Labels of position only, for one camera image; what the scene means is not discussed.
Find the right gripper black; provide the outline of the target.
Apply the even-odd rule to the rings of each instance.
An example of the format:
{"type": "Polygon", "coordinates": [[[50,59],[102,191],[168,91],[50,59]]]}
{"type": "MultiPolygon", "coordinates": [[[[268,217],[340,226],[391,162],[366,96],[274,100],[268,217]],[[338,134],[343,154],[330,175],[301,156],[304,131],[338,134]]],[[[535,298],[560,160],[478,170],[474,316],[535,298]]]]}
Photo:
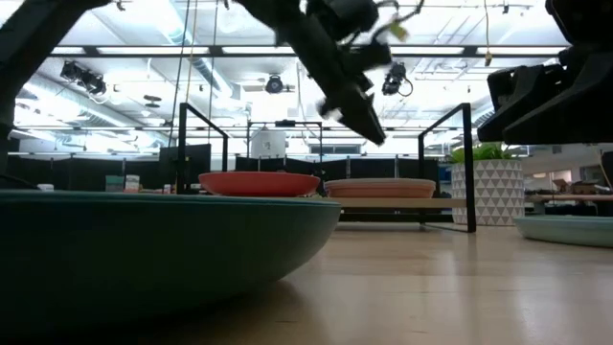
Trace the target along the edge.
{"type": "Polygon", "coordinates": [[[563,92],[567,74],[559,64],[521,65],[490,74],[494,114],[480,125],[479,140],[613,143],[613,0],[546,0],[545,8],[570,43],[558,54],[561,63],[593,55],[563,92]]]}

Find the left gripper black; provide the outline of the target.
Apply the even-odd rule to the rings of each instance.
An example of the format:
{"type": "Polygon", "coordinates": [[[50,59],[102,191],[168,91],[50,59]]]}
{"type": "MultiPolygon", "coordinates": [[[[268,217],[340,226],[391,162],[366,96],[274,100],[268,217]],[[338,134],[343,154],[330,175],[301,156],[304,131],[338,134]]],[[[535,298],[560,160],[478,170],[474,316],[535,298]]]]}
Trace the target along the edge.
{"type": "Polygon", "coordinates": [[[387,44],[370,43],[353,48],[339,46],[316,18],[299,18],[281,26],[281,39],[294,51],[326,96],[318,113],[338,121],[364,139],[381,146],[386,135],[373,107],[373,87],[365,72],[392,61],[387,44]]]}

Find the pale pink plate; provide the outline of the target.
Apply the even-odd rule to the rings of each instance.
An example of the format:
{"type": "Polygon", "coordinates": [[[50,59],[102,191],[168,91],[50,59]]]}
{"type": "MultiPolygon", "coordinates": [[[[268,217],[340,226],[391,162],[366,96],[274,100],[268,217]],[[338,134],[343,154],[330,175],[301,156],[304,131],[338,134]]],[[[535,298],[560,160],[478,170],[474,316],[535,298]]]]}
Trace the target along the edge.
{"type": "Polygon", "coordinates": [[[418,178],[349,178],[326,182],[326,187],[340,186],[370,186],[370,185],[393,185],[393,186],[423,186],[436,187],[436,182],[418,178]]]}

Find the light orange plate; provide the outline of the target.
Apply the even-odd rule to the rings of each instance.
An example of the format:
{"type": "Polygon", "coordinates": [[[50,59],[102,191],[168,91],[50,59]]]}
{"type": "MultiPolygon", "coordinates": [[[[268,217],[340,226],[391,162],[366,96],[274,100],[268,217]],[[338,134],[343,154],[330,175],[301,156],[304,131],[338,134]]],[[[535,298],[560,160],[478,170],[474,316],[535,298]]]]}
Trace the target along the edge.
{"type": "Polygon", "coordinates": [[[434,187],[400,186],[400,185],[351,185],[327,187],[331,197],[398,197],[398,198],[431,198],[434,187]]]}

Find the green plant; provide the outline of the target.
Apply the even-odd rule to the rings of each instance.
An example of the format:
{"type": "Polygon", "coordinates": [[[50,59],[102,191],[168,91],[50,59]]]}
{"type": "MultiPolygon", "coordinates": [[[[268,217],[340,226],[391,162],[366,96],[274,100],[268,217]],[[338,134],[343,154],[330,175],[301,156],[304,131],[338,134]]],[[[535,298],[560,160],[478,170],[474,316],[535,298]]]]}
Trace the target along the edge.
{"type": "Polygon", "coordinates": [[[509,160],[512,159],[512,154],[504,149],[501,143],[482,143],[472,147],[470,153],[466,153],[464,148],[453,150],[448,157],[448,161],[454,164],[464,163],[469,157],[474,161],[509,160]]]}

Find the white cylinder tank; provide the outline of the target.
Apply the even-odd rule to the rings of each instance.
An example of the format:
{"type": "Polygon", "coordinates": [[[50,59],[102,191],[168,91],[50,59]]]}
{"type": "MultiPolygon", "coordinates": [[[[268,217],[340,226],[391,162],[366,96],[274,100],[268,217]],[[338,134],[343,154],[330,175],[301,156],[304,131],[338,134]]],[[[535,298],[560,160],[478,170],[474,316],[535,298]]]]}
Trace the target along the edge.
{"type": "Polygon", "coordinates": [[[253,158],[283,158],[286,155],[284,131],[263,129],[251,136],[250,156],[253,158]]]}

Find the white triangle-pattern planter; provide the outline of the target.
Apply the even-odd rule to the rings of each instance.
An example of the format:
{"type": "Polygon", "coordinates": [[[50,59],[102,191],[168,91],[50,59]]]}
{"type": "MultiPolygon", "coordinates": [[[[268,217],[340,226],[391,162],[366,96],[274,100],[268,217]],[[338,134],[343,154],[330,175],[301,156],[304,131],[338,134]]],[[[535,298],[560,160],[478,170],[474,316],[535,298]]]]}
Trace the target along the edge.
{"type": "Polygon", "coordinates": [[[473,162],[476,224],[513,226],[525,216],[522,165],[514,159],[473,162]]]}

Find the pale mint plate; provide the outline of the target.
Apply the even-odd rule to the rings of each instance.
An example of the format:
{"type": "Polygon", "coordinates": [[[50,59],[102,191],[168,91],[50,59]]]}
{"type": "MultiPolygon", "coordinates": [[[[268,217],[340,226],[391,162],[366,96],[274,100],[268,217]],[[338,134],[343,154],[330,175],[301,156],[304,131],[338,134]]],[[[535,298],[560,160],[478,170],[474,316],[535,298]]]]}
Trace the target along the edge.
{"type": "Polygon", "coordinates": [[[514,224],[530,240],[613,248],[613,217],[528,216],[514,224]]]}

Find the black monitor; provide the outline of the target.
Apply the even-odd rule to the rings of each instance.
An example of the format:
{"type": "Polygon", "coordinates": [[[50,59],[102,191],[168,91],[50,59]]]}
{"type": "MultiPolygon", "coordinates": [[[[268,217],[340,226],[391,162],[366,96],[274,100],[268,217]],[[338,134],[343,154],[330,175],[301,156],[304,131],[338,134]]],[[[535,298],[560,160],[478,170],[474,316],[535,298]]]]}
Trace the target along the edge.
{"type": "MultiPolygon", "coordinates": [[[[189,145],[185,147],[186,162],[184,164],[185,190],[188,194],[197,194],[201,189],[198,177],[211,171],[210,144],[189,145]]],[[[159,176],[164,184],[176,185],[178,163],[178,148],[162,148],[159,154],[159,176]]]]}

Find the black overhead crossbar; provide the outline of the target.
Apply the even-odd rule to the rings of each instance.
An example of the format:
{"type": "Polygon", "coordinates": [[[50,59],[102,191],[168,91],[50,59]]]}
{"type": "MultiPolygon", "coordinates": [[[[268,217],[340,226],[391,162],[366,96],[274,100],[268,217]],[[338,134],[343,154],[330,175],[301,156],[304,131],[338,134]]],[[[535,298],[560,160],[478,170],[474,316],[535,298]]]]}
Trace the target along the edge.
{"type": "MultiPolygon", "coordinates": [[[[553,58],[565,46],[538,45],[392,45],[391,54],[403,58],[483,58],[486,52],[495,58],[553,58]]],[[[50,54],[53,58],[179,58],[179,57],[295,57],[289,46],[205,46],[189,47],[171,45],[145,46],[58,46],[50,54]]]]}

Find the large teal bowl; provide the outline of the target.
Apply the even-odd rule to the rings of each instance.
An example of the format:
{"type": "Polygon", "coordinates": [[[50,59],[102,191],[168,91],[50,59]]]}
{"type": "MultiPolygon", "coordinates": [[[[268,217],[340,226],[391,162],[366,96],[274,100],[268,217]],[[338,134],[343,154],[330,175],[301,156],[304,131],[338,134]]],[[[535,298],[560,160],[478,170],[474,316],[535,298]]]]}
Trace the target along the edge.
{"type": "Polygon", "coordinates": [[[0,190],[0,338],[189,311],[282,279],[339,220],[323,199],[0,190]]]}

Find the black track light cluster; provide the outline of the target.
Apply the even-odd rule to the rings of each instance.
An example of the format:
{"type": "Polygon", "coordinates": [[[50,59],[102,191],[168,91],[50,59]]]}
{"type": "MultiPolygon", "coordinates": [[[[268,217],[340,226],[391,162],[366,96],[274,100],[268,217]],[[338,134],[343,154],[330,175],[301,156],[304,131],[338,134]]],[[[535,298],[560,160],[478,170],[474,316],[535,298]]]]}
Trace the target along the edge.
{"type": "Polygon", "coordinates": [[[103,75],[81,68],[74,61],[65,61],[59,75],[83,88],[90,95],[100,96],[106,92],[103,75]]]}

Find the black metal frame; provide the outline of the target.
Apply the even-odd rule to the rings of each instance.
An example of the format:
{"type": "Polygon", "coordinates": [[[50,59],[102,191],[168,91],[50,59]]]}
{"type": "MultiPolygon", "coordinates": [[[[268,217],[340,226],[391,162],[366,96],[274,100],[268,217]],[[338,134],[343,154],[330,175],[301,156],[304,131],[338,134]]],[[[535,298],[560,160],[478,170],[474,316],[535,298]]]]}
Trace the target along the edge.
{"type": "Polygon", "coordinates": [[[246,158],[256,159],[258,162],[258,170],[261,169],[262,161],[281,161],[282,166],[287,166],[288,159],[298,160],[301,156],[307,157],[307,153],[292,153],[288,152],[291,147],[290,141],[294,138],[294,134],[299,134],[299,139],[303,142],[303,145],[309,149],[309,138],[317,140],[317,147],[319,152],[315,154],[315,162],[323,162],[323,134],[324,126],[321,121],[294,121],[294,120],[279,120],[279,121],[250,121],[246,123],[245,129],[245,144],[246,144],[246,158]],[[250,139],[253,134],[259,130],[270,129],[284,131],[286,135],[286,155],[283,158],[253,158],[250,156],[250,139]]]}

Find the black frame wooden shelf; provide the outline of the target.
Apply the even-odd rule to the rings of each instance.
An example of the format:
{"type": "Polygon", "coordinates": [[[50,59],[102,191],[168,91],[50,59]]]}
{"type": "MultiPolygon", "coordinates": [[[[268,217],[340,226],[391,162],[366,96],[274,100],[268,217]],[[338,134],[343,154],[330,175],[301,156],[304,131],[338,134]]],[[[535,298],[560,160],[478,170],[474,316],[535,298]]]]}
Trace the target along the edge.
{"type": "MultiPolygon", "coordinates": [[[[228,140],[229,135],[223,131],[220,127],[215,125],[211,120],[206,118],[200,111],[195,109],[188,102],[183,102],[179,104],[179,124],[177,127],[172,127],[171,129],[175,129],[178,132],[177,139],[177,165],[176,165],[176,193],[178,195],[185,195],[187,193],[187,188],[189,185],[186,183],[186,175],[185,175],[185,166],[186,166],[186,140],[187,140],[187,117],[188,113],[191,112],[197,118],[199,118],[202,122],[204,122],[208,128],[212,128],[222,137],[222,170],[224,172],[228,171],[228,140]]],[[[464,145],[463,149],[465,150],[464,158],[465,158],[465,186],[467,187],[467,191],[465,192],[464,204],[461,204],[461,207],[465,207],[467,209],[467,233],[475,233],[476,232],[476,210],[475,210],[475,192],[474,192],[474,160],[473,160],[473,148],[472,148],[472,139],[471,139],[471,108],[469,103],[459,103],[457,106],[452,108],[449,112],[443,115],[437,122],[435,122],[432,126],[426,128],[423,132],[418,136],[419,141],[419,177],[424,177],[424,163],[425,163],[425,155],[424,155],[424,138],[425,135],[434,130],[436,127],[441,125],[443,122],[451,118],[458,112],[462,112],[462,120],[463,120],[463,134],[464,134],[464,145]]]]}

